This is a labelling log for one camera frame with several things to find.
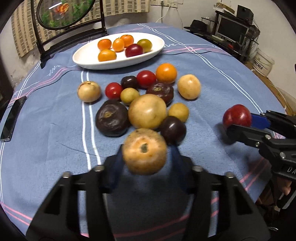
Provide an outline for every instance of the white oval dish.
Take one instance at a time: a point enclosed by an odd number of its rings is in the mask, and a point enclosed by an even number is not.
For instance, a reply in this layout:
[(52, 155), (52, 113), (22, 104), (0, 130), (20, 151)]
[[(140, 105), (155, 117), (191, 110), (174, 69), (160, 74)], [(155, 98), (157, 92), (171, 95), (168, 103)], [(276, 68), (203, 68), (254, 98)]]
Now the white oval dish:
[[(116, 53), (117, 59), (115, 60), (99, 62), (98, 55), (100, 53), (100, 50), (98, 49), (98, 46), (97, 46), (98, 42), (101, 39), (110, 39), (113, 43), (115, 39), (120, 38), (124, 34), (129, 34), (133, 36), (134, 43), (137, 43), (141, 39), (150, 40), (152, 43), (152, 50), (148, 53), (129, 57), (129, 58), (125, 56), (125, 50), (124, 50), (119, 53)], [(112, 34), (109, 36), (105, 36), (105, 37), (93, 40), (87, 43), (86, 45), (82, 46), (73, 54), (72, 59), (74, 63), (86, 69), (96, 69), (96, 70), (117, 69), (117, 68), (138, 64), (153, 58), (163, 49), (164, 45), (165, 45), (164, 40), (153, 34), (137, 33), (137, 32)]]

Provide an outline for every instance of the smartphone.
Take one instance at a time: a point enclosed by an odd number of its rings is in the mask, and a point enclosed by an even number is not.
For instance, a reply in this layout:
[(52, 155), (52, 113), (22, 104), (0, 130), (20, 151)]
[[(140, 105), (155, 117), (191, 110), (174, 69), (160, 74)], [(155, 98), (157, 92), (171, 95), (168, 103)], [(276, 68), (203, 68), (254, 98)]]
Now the smartphone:
[(17, 117), (26, 99), (27, 97), (24, 96), (22, 98), (17, 99), (14, 102), (2, 130), (1, 139), (0, 139), (1, 142), (8, 142), (11, 140), (12, 133), (15, 128), (15, 123), (17, 121)]

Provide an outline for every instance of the white bucket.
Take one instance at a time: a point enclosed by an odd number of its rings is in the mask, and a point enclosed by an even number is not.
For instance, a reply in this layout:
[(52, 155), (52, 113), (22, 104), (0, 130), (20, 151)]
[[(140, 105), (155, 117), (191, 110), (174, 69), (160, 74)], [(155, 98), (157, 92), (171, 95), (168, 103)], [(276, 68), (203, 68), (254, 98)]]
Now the white bucket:
[(254, 58), (253, 67), (263, 76), (267, 76), (274, 65), (274, 60), (263, 53), (260, 49), (257, 49), (257, 53)]

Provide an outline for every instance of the red fruit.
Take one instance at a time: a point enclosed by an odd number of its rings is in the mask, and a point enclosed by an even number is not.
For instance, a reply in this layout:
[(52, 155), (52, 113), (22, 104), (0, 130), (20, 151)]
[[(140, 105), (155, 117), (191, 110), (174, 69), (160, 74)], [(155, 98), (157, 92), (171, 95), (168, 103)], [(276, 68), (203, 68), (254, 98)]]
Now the red fruit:
[(112, 82), (107, 85), (105, 89), (105, 95), (110, 100), (120, 100), (120, 94), (122, 92), (122, 87), (120, 84)]
[(153, 72), (149, 70), (143, 70), (138, 73), (137, 81), (140, 87), (147, 89), (149, 86), (153, 85), (156, 82), (156, 76)]
[(144, 49), (142, 48), (142, 46), (138, 45), (138, 44), (132, 44), (130, 46), (128, 46), (126, 48), (126, 57), (132, 57), (132, 56), (136, 56), (136, 55), (140, 55), (144, 53)]
[(236, 104), (229, 108), (223, 115), (223, 126), (226, 129), (232, 124), (250, 127), (252, 115), (248, 108), (242, 104)]

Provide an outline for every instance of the wall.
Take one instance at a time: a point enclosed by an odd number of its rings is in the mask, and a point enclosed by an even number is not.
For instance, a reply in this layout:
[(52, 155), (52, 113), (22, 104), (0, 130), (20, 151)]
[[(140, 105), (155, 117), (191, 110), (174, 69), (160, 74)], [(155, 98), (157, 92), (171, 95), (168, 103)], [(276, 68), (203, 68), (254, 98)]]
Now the wall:
[[(214, 18), (213, 5), (217, 0), (183, 0), (178, 5), (178, 12), (182, 18), (183, 26), (190, 26), (193, 19), (201, 17)], [(296, 34), (292, 27), (271, 0), (223, 0), (223, 3), (230, 5), (237, 10), (237, 5), (250, 8), (258, 24), (261, 34), (258, 39), (259, 48), (275, 60), (275, 65), (269, 74), (269, 79), (275, 86), (285, 90), (293, 97), (296, 97)], [(178, 12), (170, 8), (168, 14), (163, 18), (163, 23), (177, 28), (182, 28)], [(106, 17), (106, 26), (118, 26), (129, 23), (155, 22), (161, 17), (161, 6), (150, 6), (150, 12), (130, 13)], [(4, 56), (5, 65), (13, 80), (30, 69), (30, 64), (37, 61), (37, 57), (29, 55), (24, 60), (19, 60), (12, 37), (11, 24), (7, 24), (0, 34), (0, 53)]]

